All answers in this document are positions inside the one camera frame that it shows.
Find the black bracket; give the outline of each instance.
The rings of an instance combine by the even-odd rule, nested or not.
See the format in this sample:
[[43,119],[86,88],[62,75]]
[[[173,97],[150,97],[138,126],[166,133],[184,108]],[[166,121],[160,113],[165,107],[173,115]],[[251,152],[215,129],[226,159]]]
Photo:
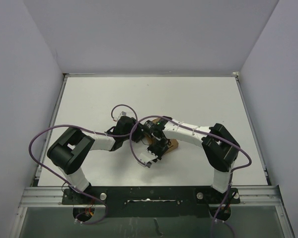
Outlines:
[[[210,130],[211,134],[220,136],[239,147],[238,142],[222,124],[216,123],[210,127]],[[202,141],[205,154],[212,167],[221,172],[228,172],[233,161],[237,158],[238,150],[211,136],[203,137]]]
[[77,171],[84,162],[94,139],[80,129],[68,128],[49,148],[47,156],[67,175]]
[[[209,217],[209,205],[220,204],[224,198],[210,186],[90,186],[84,192],[97,198],[106,194],[107,217]],[[231,188],[228,197],[234,192],[237,188]],[[238,204],[240,199],[230,202]],[[62,204],[88,205],[91,199],[69,188],[64,191]]]

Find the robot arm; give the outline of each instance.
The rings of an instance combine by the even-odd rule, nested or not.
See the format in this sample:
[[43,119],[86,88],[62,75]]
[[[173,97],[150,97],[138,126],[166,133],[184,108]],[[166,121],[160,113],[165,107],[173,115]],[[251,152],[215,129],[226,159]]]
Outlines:
[[[107,135],[82,132],[77,128],[68,128],[49,148],[47,156],[58,166],[67,181],[77,189],[84,191],[90,183],[86,179],[81,165],[90,150],[115,151],[119,149],[129,136],[111,137],[111,135],[126,135],[130,133],[136,120],[127,116],[119,117],[117,125],[110,128]],[[141,124],[133,133],[132,140],[139,142],[143,137]]]
[[226,143],[216,141],[213,137],[196,133],[195,130],[201,130],[218,135],[237,146],[239,146],[239,144],[221,124],[217,123],[213,127],[205,127],[181,123],[174,119],[173,121],[191,128],[192,131],[181,128],[164,119],[160,119],[156,124],[151,121],[147,121],[143,127],[144,131],[153,136],[156,139],[156,144],[160,144],[162,149],[157,151],[154,150],[154,148],[159,148],[158,146],[155,146],[154,148],[148,147],[148,149],[139,156],[139,159],[145,164],[145,166],[150,167],[152,162],[157,162],[161,159],[161,156],[165,152],[164,146],[170,139],[181,140],[197,145],[204,149],[209,163],[214,168],[212,187],[215,190],[224,193],[228,187],[230,171],[237,158],[238,150]]
[[[74,187],[84,191],[90,183],[85,178],[81,165],[88,152],[90,150],[117,150],[125,140],[129,139],[128,136],[121,135],[129,134],[135,123],[136,120],[134,118],[121,116],[117,121],[117,125],[106,132],[108,136],[82,132],[76,128],[68,128],[49,148],[47,156],[60,168],[66,179]],[[139,160],[147,167],[150,167],[153,162],[161,160],[163,154],[169,148],[171,139],[197,145],[204,149],[209,163],[214,168],[212,187],[224,193],[227,190],[230,171],[237,158],[238,150],[226,143],[216,141],[213,137],[195,133],[195,130],[218,135],[237,146],[239,144],[221,124],[217,123],[213,127],[199,127],[186,123],[183,123],[183,125],[193,129],[193,131],[181,128],[164,119],[160,119],[156,123],[148,120],[144,125],[139,123],[132,135],[132,140],[139,142],[145,135],[152,139],[152,144],[144,153],[140,154]]]

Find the small object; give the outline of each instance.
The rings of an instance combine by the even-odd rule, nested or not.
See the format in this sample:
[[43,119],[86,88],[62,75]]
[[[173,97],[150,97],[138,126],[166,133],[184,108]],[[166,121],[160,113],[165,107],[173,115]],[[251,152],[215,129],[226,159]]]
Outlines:
[[233,197],[234,199],[238,199],[239,198],[239,194],[238,193],[236,193],[235,195],[234,195],[234,197]]
[[197,193],[197,198],[198,198],[198,199],[203,199],[203,193],[198,192],[198,193]]
[[105,193],[101,193],[99,198],[104,201],[107,198],[107,195]]

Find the white panel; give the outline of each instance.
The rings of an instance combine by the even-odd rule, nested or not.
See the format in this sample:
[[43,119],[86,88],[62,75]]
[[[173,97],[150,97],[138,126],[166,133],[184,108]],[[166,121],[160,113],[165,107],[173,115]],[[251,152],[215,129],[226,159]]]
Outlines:
[[274,184],[298,238],[298,0],[280,0],[241,71]]
[[[235,78],[68,78],[56,124],[106,131],[115,125],[110,111],[120,103],[132,106],[139,118],[161,115],[194,125],[224,124],[253,159],[251,167],[234,173],[233,184],[267,184]],[[121,111],[133,115],[127,108],[117,108],[115,115]],[[64,131],[53,131],[50,143]],[[138,155],[146,148],[141,142],[135,144]],[[59,172],[49,158],[44,163]],[[235,166],[245,163],[247,159],[239,155]],[[117,186],[211,185],[214,173],[204,150],[185,142],[150,169],[137,163],[128,142],[115,152],[90,151],[82,168],[93,185]],[[42,171],[39,185],[62,184]]]
[[[21,0],[0,0],[0,238],[9,236],[35,163],[31,138],[47,127],[62,73]],[[43,138],[34,145],[40,155]]]
[[24,0],[66,73],[240,70],[278,0]]

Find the black mounting plate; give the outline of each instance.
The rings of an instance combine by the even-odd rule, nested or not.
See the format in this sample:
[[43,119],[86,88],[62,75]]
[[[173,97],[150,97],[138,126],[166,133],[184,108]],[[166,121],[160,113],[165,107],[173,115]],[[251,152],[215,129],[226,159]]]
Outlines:
[[[90,186],[84,192],[97,198],[101,193],[107,195],[107,217],[209,217],[208,205],[220,204],[224,198],[223,193],[210,186]],[[231,188],[228,197],[234,192],[238,192],[237,188]],[[202,199],[198,199],[198,193],[203,194]],[[62,204],[90,203],[90,198],[65,189]],[[239,198],[231,200],[231,204],[238,203]]]

